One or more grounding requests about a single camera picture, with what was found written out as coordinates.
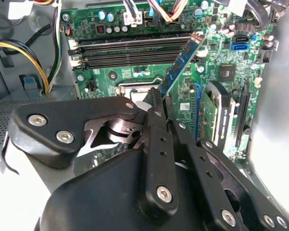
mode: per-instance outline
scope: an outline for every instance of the ventilation grille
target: ventilation grille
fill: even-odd
[[[23,104],[29,103],[45,103],[48,101],[54,101],[51,99],[38,99],[38,100],[19,100],[19,101],[5,101],[0,103],[0,145],[4,142],[5,132],[9,124],[11,113],[17,107]]]

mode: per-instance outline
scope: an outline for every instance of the yellow wire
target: yellow wire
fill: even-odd
[[[14,49],[20,53],[22,53],[25,57],[27,57],[28,60],[31,61],[31,63],[36,67],[36,69],[38,70],[40,76],[42,77],[43,83],[44,83],[44,87],[45,87],[45,93],[48,93],[49,91],[49,84],[48,84],[48,80],[47,80],[47,76],[44,73],[42,67],[32,58],[31,55],[27,54],[24,50],[9,44],[9,43],[5,43],[5,42],[0,42],[0,47],[6,47],[6,48],[10,48],[10,49]]]
[[[40,5],[40,6],[45,6],[48,5],[52,2],[53,0],[48,0],[48,1],[34,1],[35,4]]]

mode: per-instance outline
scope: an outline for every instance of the silver screw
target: silver screw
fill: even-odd
[[[83,81],[83,80],[84,80],[84,77],[83,77],[82,75],[78,75],[78,76],[77,76],[77,79],[78,79],[78,81]]]
[[[165,186],[159,186],[156,191],[159,199],[161,199],[163,202],[170,203],[172,201],[172,194]]]
[[[134,108],[133,105],[131,105],[130,103],[126,103],[125,105],[129,108]]]
[[[156,115],[158,115],[159,117],[162,116],[162,114],[161,114],[160,112],[158,112],[158,111],[155,111],[154,113],[155,113]]]
[[[71,143],[74,141],[74,136],[69,131],[59,131],[56,135],[58,141],[62,143]]]
[[[285,229],[287,228],[287,223],[284,221],[283,218],[281,218],[280,216],[276,216],[276,219],[282,227],[284,227]]]
[[[224,221],[226,221],[226,223],[230,225],[231,227],[236,226],[236,219],[229,211],[225,209],[222,210],[222,217]]]
[[[28,121],[30,124],[34,125],[34,126],[44,126],[45,124],[47,124],[47,120],[45,117],[41,116],[41,115],[31,115],[28,118]]]
[[[69,15],[67,13],[64,13],[62,15],[62,20],[65,21],[65,22],[68,22],[69,21]]]
[[[213,145],[209,142],[209,141],[206,141],[206,145],[209,147],[209,148],[212,148]]]
[[[272,218],[270,218],[268,215],[264,214],[264,220],[265,222],[271,226],[272,228],[275,228],[275,224],[274,224],[274,221],[272,220]]]
[[[179,123],[179,126],[180,126],[181,128],[183,128],[183,129],[185,129],[185,128],[186,128],[185,124],[184,124],[184,123],[182,123],[182,122],[180,122],[180,123]]]

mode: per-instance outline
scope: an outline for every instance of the blue sata port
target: blue sata port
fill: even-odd
[[[250,45],[248,43],[234,43],[231,46],[233,51],[248,51]]]

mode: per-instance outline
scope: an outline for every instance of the motherboard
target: motherboard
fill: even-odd
[[[171,11],[174,3],[165,0],[161,7]],[[212,140],[233,162],[245,159],[264,66],[278,45],[271,35],[274,24],[231,34],[229,25],[248,20],[248,13],[238,17],[216,2],[190,0],[176,21],[166,22],[152,15],[146,1],[136,5],[140,14],[134,24],[127,22],[122,3],[62,10],[81,98],[142,101],[197,32],[206,40],[169,91],[177,118],[196,140]],[[266,10],[269,16],[271,7]],[[97,156],[105,160],[103,151]]]

